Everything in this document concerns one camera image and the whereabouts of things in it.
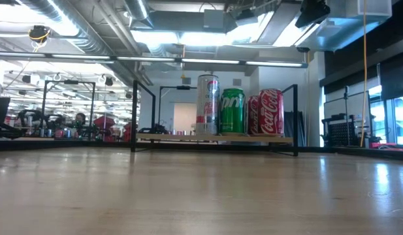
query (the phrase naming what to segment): exposed ductwork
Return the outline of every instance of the exposed ductwork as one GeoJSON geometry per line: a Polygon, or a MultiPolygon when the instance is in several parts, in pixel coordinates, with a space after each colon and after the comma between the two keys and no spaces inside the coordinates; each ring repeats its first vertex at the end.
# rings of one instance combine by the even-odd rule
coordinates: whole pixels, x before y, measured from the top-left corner
{"type": "MultiPolygon", "coordinates": [[[[112,55],[113,51],[105,44],[104,40],[93,30],[89,23],[81,16],[81,14],[68,2],[64,0],[17,0],[19,4],[23,4],[34,10],[38,14],[47,16],[56,25],[61,25],[66,31],[70,29],[78,38],[71,39],[70,43],[77,46],[86,54],[96,55],[112,55]]],[[[127,86],[132,85],[133,79],[138,80],[138,76],[129,70],[126,66],[116,61],[113,64],[104,65],[110,68],[119,76],[119,79],[127,86]]]]}
{"type": "Polygon", "coordinates": [[[153,23],[149,17],[149,6],[146,0],[124,0],[124,3],[132,19],[153,28],[153,23]]]}

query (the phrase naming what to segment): silver soda can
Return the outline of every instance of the silver soda can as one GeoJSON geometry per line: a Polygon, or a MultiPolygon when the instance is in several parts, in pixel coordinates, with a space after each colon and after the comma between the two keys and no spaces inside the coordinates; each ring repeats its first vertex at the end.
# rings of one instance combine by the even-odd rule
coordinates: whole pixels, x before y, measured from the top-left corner
{"type": "Polygon", "coordinates": [[[195,134],[217,134],[219,125],[220,86],[215,75],[200,75],[197,86],[195,134]]]}

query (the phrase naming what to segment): wooden table surface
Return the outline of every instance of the wooden table surface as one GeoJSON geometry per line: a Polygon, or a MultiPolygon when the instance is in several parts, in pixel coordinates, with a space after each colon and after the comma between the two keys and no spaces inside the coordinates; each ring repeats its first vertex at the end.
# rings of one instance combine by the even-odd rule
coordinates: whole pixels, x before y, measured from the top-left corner
{"type": "Polygon", "coordinates": [[[0,235],[403,234],[403,162],[129,151],[0,152],[0,235]]]}

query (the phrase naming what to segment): green soda can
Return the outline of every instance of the green soda can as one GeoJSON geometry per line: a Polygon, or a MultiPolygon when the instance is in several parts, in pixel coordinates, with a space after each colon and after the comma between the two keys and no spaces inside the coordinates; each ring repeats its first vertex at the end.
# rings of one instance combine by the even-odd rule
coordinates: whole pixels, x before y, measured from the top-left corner
{"type": "Polygon", "coordinates": [[[220,132],[222,135],[245,133],[245,94],[242,89],[225,89],[221,95],[220,132]]]}

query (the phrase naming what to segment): computer monitor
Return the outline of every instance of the computer monitor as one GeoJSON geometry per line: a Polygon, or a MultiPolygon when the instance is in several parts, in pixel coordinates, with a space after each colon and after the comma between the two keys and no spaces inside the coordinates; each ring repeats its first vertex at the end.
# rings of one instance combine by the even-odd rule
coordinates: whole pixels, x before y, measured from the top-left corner
{"type": "Polygon", "coordinates": [[[0,123],[5,122],[5,117],[7,116],[9,104],[10,104],[9,97],[0,97],[0,123]]]}

